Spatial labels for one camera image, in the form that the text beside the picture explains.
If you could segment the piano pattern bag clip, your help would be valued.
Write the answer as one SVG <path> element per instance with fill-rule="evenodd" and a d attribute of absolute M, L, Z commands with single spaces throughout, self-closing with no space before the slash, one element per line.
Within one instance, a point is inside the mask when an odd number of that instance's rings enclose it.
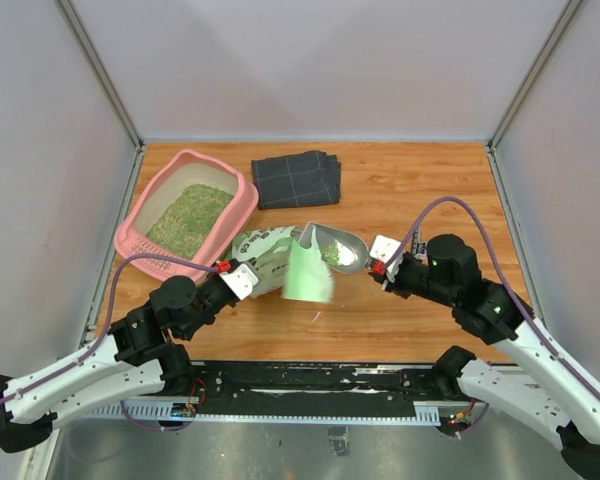
<path fill-rule="evenodd" d="M 427 242 L 421 236 L 421 227 L 418 226 L 411 238 L 411 254 L 417 260 L 425 260 L 427 257 Z"/>

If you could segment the grey metal scoop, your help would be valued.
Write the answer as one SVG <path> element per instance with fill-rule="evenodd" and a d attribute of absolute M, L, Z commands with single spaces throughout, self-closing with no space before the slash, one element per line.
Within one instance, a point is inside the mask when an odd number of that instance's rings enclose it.
<path fill-rule="evenodd" d="M 304 248 L 317 247 L 322 260 L 336 272 L 357 274 L 368 267 L 368 245 L 362 238 L 348 231 L 310 222 L 298 241 Z"/>

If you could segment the green litter bag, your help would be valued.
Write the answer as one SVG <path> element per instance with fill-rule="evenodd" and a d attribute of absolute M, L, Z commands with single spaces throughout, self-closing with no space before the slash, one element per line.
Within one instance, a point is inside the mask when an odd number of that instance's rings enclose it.
<path fill-rule="evenodd" d="M 268 227 L 239 233 L 232 241 L 230 257 L 252 265 L 259 282 L 250 294 L 257 298 L 281 290 L 287 300 L 326 304 L 334 294 L 330 268 L 321 259 L 316 239 L 309 247 L 299 242 L 303 229 Z"/>

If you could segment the pink litter box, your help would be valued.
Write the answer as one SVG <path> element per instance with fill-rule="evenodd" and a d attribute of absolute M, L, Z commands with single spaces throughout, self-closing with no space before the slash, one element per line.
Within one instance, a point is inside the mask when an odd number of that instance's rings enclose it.
<path fill-rule="evenodd" d="M 184 275 L 198 282 L 204 271 L 167 256 L 212 265 L 225 255 L 259 201 L 256 187 L 230 165 L 185 149 L 156 174 L 114 236 L 117 253 L 146 253 L 132 265 L 158 280 Z"/>

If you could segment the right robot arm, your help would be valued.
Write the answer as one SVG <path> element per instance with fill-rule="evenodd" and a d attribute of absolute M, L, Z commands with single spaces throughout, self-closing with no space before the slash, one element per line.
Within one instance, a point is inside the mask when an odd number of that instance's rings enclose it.
<path fill-rule="evenodd" d="M 464 394 L 488 403 L 551 443 L 581 478 L 600 479 L 600 382 L 526 303 L 482 276 L 475 250 L 458 236 L 434 237 L 426 261 L 410 253 L 393 259 L 398 248 L 382 235 L 372 243 L 372 275 L 385 291 L 450 308 L 464 331 L 508 355 L 536 383 L 530 388 L 452 346 L 434 365 L 435 392 L 446 400 Z"/>

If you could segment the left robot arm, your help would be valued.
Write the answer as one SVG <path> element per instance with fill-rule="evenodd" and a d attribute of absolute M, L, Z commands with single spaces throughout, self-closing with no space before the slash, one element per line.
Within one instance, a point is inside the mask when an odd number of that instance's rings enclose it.
<path fill-rule="evenodd" d="M 183 341 L 252 290 L 243 274 L 211 275 L 202 285 L 172 277 L 75 353 L 20 378 L 0 375 L 0 448 L 32 448 L 72 419 L 112 402 L 187 393 L 194 370 Z"/>

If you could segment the green cat litter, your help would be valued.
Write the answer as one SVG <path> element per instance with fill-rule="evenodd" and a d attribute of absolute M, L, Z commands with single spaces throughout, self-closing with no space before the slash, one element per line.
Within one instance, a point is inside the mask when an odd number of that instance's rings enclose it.
<path fill-rule="evenodd" d="M 174 255 L 191 260 L 234 196 L 203 184 L 186 187 L 149 229 L 146 237 Z"/>

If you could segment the dark checked folded cloth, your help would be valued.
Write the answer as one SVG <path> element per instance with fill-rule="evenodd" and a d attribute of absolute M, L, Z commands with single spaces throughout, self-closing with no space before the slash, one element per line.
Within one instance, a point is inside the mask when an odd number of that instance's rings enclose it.
<path fill-rule="evenodd" d="M 260 210 L 338 204 L 341 162 L 320 150 L 251 161 Z"/>

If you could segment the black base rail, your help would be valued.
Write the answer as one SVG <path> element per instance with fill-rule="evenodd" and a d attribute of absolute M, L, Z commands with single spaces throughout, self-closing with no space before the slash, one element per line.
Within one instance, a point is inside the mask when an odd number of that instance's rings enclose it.
<path fill-rule="evenodd" d="M 431 368 L 257 362 L 191 364 L 187 358 L 76 367 L 90 378 L 55 387 L 43 423 L 60 428 L 93 410 L 131 397 L 174 397 L 170 421 L 195 416 L 247 419 L 406 418 L 418 401 L 475 399 L 529 426 L 555 432 L 571 424 L 565 402 L 547 388 L 530 388 L 470 352 L 450 348 Z"/>

